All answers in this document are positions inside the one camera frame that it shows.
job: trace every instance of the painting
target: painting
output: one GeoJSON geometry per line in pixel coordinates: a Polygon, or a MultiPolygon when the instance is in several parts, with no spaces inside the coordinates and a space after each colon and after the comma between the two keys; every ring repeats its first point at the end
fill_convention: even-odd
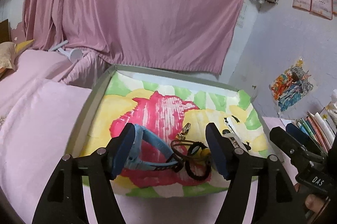
{"type": "Polygon", "coordinates": [[[279,75],[270,86],[280,112],[284,112],[300,101],[316,86],[309,71],[306,71],[303,66],[303,60],[299,59],[295,65],[279,75]]]}
{"type": "MultiPolygon", "coordinates": [[[[207,145],[207,124],[215,123],[222,132],[228,129],[224,118],[235,116],[236,119],[232,119],[234,129],[243,143],[250,143],[252,149],[249,153],[267,157],[272,149],[250,96],[244,91],[228,91],[228,94],[156,84],[116,72],[96,112],[81,156],[105,147],[112,137],[119,136],[128,122],[145,126],[168,145],[186,123],[190,123],[186,139],[207,145]]],[[[188,147],[181,146],[180,149],[186,154],[188,147]]],[[[158,163],[166,161],[157,149],[144,141],[140,158],[158,163]]],[[[191,164],[191,169],[201,175],[204,166],[191,164]]],[[[138,197],[198,196],[227,190],[229,183],[214,169],[206,180],[197,181],[189,177],[185,169],[175,173],[172,170],[127,168],[111,182],[115,194],[138,197]]]]}

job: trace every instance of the stack of books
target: stack of books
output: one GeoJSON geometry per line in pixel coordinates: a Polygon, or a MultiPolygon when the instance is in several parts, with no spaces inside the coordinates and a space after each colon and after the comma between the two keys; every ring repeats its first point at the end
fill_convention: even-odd
{"type": "Polygon", "coordinates": [[[316,140],[323,150],[328,152],[331,149],[336,136],[336,128],[333,129],[324,116],[321,117],[319,113],[313,115],[308,112],[306,118],[296,119],[294,124],[303,133],[316,140]]]}

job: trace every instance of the metal bolt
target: metal bolt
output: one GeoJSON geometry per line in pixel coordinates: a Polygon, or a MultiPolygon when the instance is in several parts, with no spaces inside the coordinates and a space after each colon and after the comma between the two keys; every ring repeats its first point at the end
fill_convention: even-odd
{"type": "Polygon", "coordinates": [[[269,157],[269,159],[270,159],[271,161],[274,161],[274,162],[276,162],[276,161],[278,160],[277,156],[275,156],[275,155],[273,155],[273,154],[269,157]]]}
{"type": "Polygon", "coordinates": [[[67,153],[62,157],[62,160],[67,161],[68,159],[70,159],[70,155],[67,153]]]}
{"type": "Polygon", "coordinates": [[[98,154],[105,154],[107,150],[105,148],[98,148],[97,153],[98,154]]]}
{"type": "Polygon", "coordinates": [[[241,148],[235,148],[234,152],[236,154],[243,154],[243,150],[241,148]]]}

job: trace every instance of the pink curtain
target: pink curtain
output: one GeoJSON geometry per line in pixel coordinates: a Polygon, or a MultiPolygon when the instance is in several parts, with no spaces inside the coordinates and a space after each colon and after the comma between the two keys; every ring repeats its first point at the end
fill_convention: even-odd
{"type": "Polygon", "coordinates": [[[243,0],[26,0],[27,39],[109,63],[221,73],[243,0]]]}

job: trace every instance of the painted flower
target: painted flower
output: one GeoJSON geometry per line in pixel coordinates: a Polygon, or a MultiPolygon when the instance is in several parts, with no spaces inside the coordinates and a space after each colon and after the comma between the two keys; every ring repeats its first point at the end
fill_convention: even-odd
{"type": "MultiPolygon", "coordinates": [[[[176,135],[183,127],[184,115],[189,110],[199,109],[193,102],[184,101],[174,95],[161,95],[155,91],[149,99],[133,98],[138,105],[131,111],[125,113],[120,118],[114,120],[110,127],[111,137],[120,134],[126,123],[139,124],[145,126],[150,131],[157,134],[168,145],[175,139],[176,135]]],[[[186,148],[181,146],[182,152],[186,153],[186,148]]],[[[144,161],[164,163],[166,159],[153,146],[142,142],[142,150],[139,155],[144,161]]],[[[197,175],[203,174],[203,167],[191,166],[197,175]]],[[[142,171],[124,169],[121,173],[124,177],[129,177],[133,184],[142,188],[148,186],[171,185],[179,183],[183,186],[199,185],[204,181],[196,181],[190,178],[185,169],[175,173],[172,170],[165,171],[142,171]]]]}

